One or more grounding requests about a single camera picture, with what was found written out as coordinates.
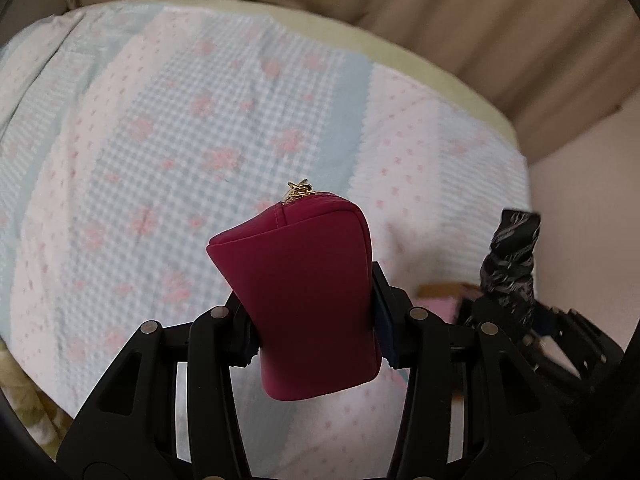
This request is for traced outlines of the black patterned cloth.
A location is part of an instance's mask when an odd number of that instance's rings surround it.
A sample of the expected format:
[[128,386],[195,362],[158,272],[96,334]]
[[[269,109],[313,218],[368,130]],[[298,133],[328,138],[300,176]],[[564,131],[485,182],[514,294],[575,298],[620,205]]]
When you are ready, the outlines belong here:
[[540,214],[503,209],[489,254],[480,267],[480,289],[507,304],[533,304],[534,250],[540,232]]

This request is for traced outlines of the cardboard box with pink lining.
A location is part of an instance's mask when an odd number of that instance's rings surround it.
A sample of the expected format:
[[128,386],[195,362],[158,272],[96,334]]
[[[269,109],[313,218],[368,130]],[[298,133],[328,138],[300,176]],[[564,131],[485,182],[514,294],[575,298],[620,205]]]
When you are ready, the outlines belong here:
[[414,298],[417,307],[438,315],[444,322],[454,324],[460,304],[465,299],[475,300],[482,296],[480,288],[465,282],[446,282],[422,285]]

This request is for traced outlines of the beige curtain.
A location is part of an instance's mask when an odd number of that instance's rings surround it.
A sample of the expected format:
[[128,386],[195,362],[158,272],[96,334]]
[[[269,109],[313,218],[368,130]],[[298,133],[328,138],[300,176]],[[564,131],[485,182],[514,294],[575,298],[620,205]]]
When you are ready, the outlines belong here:
[[510,119],[533,161],[639,87],[639,20],[627,0],[248,1],[357,26],[448,70]]

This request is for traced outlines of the pale green mattress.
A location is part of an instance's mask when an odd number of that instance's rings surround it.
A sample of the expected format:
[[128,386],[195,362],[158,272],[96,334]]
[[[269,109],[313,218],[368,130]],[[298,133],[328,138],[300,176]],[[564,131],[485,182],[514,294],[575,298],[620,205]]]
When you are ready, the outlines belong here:
[[449,102],[466,110],[469,115],[490,125],[512,145],[518,145],[510,120],[484,96],[420,55],[364,29],[301,10],[242,0],[124,0],[123,3],[161,3],[192,6],[200,10],[268,15],[293,32],[333,47],[358,52],[375,63],[397,70],[431,87]]

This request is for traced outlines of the magenta zip pouch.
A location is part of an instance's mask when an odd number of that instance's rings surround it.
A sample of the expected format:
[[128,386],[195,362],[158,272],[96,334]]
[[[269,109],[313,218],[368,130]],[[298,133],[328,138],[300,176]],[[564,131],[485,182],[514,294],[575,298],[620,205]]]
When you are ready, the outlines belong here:
[[257,328],[262,385],[299,401],[370,382],[382,354],[369,322],[370,231],[360,208],[306,181],[206,248]]

